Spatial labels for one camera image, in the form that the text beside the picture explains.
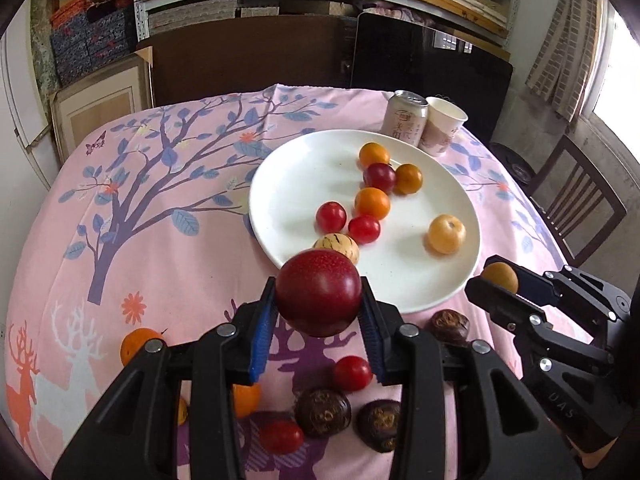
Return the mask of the small olive kumquat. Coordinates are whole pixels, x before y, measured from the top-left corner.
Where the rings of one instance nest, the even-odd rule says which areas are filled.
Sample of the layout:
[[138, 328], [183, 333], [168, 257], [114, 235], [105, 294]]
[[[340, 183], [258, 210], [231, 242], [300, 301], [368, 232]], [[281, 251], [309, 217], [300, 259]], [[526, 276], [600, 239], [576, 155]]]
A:
[[516, 294], [518, 292], [518, 276], [515, 271], [501, 261], [489, 263], [480, 274], [481, 278]]

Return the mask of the yellow-green small citrus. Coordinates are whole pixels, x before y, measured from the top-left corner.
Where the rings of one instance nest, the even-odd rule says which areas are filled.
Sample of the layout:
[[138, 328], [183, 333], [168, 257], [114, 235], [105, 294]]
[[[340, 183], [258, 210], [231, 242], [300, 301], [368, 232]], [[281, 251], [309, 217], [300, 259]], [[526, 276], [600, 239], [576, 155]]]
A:
[[187, 420], [189, 416], [189, 404], [188, 401], [180, 396], [179, 404], [178, 404], [178, 426], [182, 426]]

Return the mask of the yellow smooth fruit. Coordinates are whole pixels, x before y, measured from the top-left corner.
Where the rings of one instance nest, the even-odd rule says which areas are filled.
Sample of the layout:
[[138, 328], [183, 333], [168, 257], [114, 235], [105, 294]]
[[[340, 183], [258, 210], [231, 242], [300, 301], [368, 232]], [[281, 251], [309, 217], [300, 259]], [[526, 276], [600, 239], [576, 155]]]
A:
[[457, 252], [466, 240], [465, 225], [451, 214], [440, 214], [430, 224], [426, 241], [441, 255]]

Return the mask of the red tomato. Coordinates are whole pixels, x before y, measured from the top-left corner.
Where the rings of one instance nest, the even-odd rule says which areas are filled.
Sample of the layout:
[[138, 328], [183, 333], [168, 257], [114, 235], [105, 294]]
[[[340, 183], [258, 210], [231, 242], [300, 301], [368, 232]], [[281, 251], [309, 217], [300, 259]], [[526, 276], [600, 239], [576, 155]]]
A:
[[347, 222], [345, 208], [334, 200], [322, 204], [316, 212], [316, 225], [322, 234], [337, 233]]
[[286, 455], [296, 452], [304, 443], [303, 430], [289, 419], [277, 419], [259, 428], [259, 442], [268, 453]]
[[357, 392], [367, 388], [373, 373], [369, 362], [360, 356], [344, 356], [332, 370], [334, 386], [343, 392]]
[[381, 234], [380, 222], [370, 216], [358, 216], [349, 221], [347, 234], [359, 246], [374, 243]]

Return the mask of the orange tangerine with stem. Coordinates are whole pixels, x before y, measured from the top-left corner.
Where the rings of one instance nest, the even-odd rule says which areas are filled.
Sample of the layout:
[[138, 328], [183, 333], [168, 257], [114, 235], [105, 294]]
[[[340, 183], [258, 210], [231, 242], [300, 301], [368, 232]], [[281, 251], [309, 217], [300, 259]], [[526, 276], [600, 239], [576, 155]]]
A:
[[247, 418], [256, 412], [260, 400], [262, 400], [262, 387], [259, 384], [232, 386], [233, 409], [237, 419]]

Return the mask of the large orange front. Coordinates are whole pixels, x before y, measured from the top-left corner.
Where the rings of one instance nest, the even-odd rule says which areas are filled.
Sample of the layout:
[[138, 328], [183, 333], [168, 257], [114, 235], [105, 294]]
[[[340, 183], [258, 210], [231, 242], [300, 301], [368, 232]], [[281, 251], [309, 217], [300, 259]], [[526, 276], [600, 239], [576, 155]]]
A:
[[413, 164], [402, 164], [395, 170], [394, 192], [398, 195], [414, 194], [422, 188], [422, 171]]

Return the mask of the small orange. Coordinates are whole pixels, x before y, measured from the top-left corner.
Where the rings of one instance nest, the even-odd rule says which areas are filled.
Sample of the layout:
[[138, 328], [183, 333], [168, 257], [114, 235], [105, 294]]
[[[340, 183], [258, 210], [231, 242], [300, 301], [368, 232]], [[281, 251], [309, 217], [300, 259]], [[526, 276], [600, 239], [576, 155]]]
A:
[[354, 211], [357, 216], [383, 220], [390, 213], [390, 198], [377, 188], [362, 188], [355, 197]]
[[366, 169], [373, 164], [388, 165], [390, 163], [390, 154], [388, 154], [383, 145], [368, 142], [360, 148], [358, 159], [360, 166]]

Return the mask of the striped pepino melon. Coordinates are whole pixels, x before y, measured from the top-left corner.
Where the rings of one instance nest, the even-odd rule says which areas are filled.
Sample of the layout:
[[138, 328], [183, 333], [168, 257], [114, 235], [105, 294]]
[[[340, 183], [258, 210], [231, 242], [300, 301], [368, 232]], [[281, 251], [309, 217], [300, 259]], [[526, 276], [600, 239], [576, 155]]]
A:
[[326, 233], [319, 237], [312, 245], [314, 249], [331, 249], [339, 252], [352, 264], [357, 264], [360, 258], [360, 249], [357, 243], [344, 233]]

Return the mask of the dark red plum front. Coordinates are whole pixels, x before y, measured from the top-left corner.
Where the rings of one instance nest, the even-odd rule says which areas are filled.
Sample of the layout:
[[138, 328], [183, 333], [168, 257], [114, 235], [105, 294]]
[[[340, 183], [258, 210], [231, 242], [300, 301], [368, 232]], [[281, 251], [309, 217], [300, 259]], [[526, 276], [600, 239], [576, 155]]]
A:
[[367, 188], [377, 188], [390, 194], [396, 185], [396, 172], [389, 164], [375, 162], [363, 171], [363, 182]]

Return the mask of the dark red plum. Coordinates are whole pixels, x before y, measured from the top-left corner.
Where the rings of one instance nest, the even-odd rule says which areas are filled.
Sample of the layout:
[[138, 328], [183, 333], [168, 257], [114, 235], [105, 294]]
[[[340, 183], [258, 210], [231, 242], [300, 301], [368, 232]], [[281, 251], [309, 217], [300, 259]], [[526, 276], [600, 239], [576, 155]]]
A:
[[331, 249], [307, 249], [280, 269], [274, 303], [299, 332], [328, 338], [354, 322], [361, 291], [360, 275], [349, 258]]
[[396, 172], [389, 164], [375, 162], [363, 171], [363, 182], [367, 188], [377, 188], [390, 194], [396, 185]]

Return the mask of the white oval plate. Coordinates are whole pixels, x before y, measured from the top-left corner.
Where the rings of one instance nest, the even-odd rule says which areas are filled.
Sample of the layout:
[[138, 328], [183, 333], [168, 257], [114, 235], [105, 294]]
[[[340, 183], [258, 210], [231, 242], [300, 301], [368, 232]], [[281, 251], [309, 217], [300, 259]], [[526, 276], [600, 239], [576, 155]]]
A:
[[[359, 152], [381, 145], [390, 166], [416, 166], [421, 187], [399, 195], [370, 190]], [[373, 132], [334, 129], [289, 140], [266, 157], [250, 182], [250, 223], [275, 266], [311, 248], [320, 237], [316, 214], [326, 203], [340, 204], [349, 218], [377, 216], [378, 238], [359, 248], [358, 272], [379, 300], [403, 314], [443, 304], [461, 292], [480, 256], [480, 222], [458, 180], [413, 146]], [[461, 247], [450, 255], [427, 245], [431, 223], [442, 214], [465, 229]]]

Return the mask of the pink beverage can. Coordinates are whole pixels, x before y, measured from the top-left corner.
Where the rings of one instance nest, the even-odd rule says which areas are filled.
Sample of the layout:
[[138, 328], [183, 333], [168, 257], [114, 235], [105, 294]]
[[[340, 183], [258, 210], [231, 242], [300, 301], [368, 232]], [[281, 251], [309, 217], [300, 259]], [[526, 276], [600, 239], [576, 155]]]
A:
[[396, 90], [387, 102], [381, 132], [417, 146], [426, 124], [427, 107], [427, 100], [423, 96], [407, 90]]

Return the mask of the checkered curtain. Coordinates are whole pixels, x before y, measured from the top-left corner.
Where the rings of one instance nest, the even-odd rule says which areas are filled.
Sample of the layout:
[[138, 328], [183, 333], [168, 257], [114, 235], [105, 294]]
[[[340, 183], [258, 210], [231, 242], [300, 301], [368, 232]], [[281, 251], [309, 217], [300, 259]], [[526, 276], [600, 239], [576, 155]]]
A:
[[601, 0], [558, 0], [526, 79], [533, 94], [569, 124], [584, 105], [596, 65]]

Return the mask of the black monitor screen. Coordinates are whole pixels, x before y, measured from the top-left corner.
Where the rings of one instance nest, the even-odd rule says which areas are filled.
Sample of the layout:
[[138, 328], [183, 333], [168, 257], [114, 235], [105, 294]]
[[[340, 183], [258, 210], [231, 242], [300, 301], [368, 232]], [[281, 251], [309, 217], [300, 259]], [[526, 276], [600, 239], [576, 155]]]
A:
[[457, 36], [380, 14], [358, 16], [352, 86], [445, 99], [468, 114], [465, 128], [485, 145], [512, 74], [508, 61]]

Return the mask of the white board leaning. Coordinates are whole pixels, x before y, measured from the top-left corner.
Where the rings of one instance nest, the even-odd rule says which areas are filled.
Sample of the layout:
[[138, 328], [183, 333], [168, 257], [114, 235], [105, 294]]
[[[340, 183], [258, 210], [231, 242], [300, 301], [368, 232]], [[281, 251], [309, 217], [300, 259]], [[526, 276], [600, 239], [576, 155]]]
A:
[[37, 88], [25, 26], [10, 26], [2, 36], [1, 73], [14, 138], [32, 172], [50, 190], [58, 174], [58, 154]]

